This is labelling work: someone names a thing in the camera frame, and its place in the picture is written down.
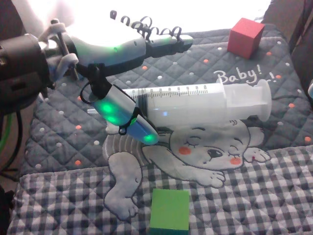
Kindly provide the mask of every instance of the cube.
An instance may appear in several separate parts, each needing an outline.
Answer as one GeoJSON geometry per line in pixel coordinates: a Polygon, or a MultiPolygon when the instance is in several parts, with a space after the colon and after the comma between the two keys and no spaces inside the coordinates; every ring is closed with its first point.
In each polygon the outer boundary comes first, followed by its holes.
{"type": "Polygon", "coordinates": [[[231,29],[227,51],[249,59],[259,47],[264,24],[241,18],[231,29]]]}
{"type": "Polygon", "coordinates": [[[189,230],[189,192],[153,189],[150,235],[187,235],[189,230]]]}

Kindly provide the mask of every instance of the orange cheek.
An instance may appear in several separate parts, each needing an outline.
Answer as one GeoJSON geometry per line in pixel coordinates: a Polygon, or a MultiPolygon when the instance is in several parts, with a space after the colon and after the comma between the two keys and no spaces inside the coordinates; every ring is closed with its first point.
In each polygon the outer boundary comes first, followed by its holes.
{"type": "Polygon", "coordinates": [[[241,163],[241,160],[239,158],[232,158],[230,159],[230,163],[233,165],[239,165],[241,163]]]}
{"type": "Polygon", "coordinates": [[[191,149],[183,146],[179,148],[178,152],[182,155],[188,155],[191,154],[191,149]]]}

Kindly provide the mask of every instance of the bear nose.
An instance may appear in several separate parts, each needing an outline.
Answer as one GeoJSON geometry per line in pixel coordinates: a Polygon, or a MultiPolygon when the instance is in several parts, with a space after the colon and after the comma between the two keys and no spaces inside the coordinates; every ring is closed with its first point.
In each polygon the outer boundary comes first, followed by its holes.
{"type": "Polygon", "coordinates": [[[211,158],[219,158],[223,156],[223,153],[221,151],[215,149],[209,149],[207,153],[208,155],[210,155],[211,158]]]}

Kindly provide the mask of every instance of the green block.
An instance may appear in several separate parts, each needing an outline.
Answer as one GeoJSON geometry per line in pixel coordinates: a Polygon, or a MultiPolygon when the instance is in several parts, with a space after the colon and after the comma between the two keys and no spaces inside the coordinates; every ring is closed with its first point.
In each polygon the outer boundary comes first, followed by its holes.
{"type": "Polygon", "coordinates": [[[189,192],[153,189],[150,234],[188,234],[189,192]]]}

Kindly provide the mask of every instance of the quilted mat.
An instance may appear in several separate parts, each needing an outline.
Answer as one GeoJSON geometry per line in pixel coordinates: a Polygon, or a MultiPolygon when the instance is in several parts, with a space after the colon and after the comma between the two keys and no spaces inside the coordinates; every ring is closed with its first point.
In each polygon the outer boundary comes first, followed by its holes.
{"type": "Polygon", "coordinates": [[[313,234],[313,113],[286,40],[266,25],[245,60],[226,51],[229,30],[189,35],[187,52],[108,80],[126,89],[265,79],[269,120],[162,127],[144,146],[87,114],[86,81],[63,78],[37,99],[9,234],[147,234],[154,188],[189,192],[190,234],[313,234]]]}

